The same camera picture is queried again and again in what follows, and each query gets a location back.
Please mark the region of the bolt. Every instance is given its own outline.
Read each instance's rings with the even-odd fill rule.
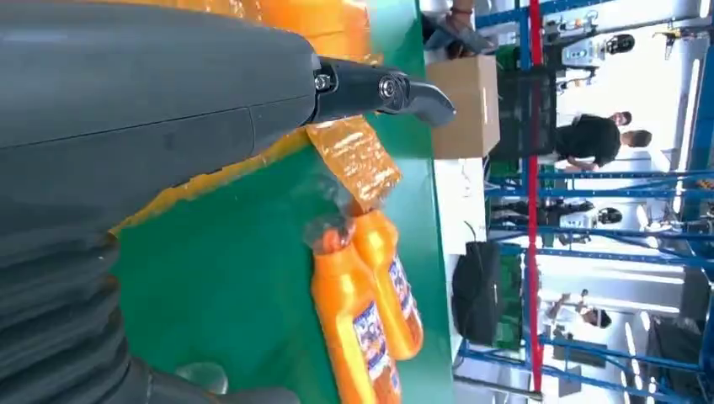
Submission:
[[[384,77],[380,80],[380,95],[383,98],[391,98],[397,91],[397,84],[391,77]]]
[[[327,74],[318,74],[315,77],[315,89],[322,91],[328,87],[330,87],[330,76]]]

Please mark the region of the green panel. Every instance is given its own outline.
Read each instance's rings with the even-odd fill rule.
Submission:
[[[388,64],[423,74],[412,0],[370,11]],[[386,202],[425,328],[417,358],[400,363],[404,402],[452,402],[445,275],[429,131],[411,117],[370,117],[403,181]],[[309,283],[304,225],[335,212],[334,185],[312,148],[120,234],[115,273],[131,351],[173,371],[215,361],[231,390],[283,385],[302,402],[338,402]]]

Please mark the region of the red pole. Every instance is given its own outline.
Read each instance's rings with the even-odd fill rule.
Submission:
[[[543,51],[541,48],[541,4],[539,0],[530,0],[529,7],[530,18],[530,52],[533,66],[543,64]],[[534,140],[537,139],[539,132],[538,114],[540,113],[540,97],[534,94],[534,108],[531,119],[534,124],[531,125],[531,135]],[[538,342],[538,312],[537,312],[537,297],[538,297],[538,266],[536,263],[536,238],[538,234],[538,157],[530,156],[528,158],[528,253],[527,268],[528,268],[528,284],[529,284],[529,318],[530,318],[530,349],[531,363],[533,365],[533,386],[536,391],[541,391],[542,382],[542,366],[543,366],[543,351]]]

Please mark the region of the brown cardboard box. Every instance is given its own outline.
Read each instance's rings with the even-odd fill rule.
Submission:
[[[426,67],[427,78],[456,106],[456,118],[432,129],[434,158],[485,157],[501,138],[498,79],[493,56],[441,61]]]

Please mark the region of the hand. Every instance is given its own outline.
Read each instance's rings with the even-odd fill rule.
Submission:
[[[594,162],[581,162],[578,166],[583,171],[597,171],[598,169],[598,165]]]
[[[468,28],[473,30],[473,19],[470,14],[466,13],[451,13],[446,17],[451,26],[456,29]]]

